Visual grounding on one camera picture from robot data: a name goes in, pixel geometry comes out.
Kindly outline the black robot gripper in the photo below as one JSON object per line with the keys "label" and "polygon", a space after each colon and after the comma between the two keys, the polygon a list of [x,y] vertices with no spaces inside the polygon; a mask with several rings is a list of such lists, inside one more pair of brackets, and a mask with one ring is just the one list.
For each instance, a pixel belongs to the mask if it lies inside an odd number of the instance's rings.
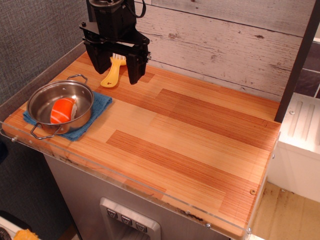
{"label": "black robot gripper", "polygon": [[140,14],[133,0],[88,0],[89,22],[82,22],[84,45],[94,69],[103,74],[111,67],[112,52],[126,57],[129,82],[136,84],[145,75],[150,40],[137,31],[137,19],[146,14],[142,1]]}

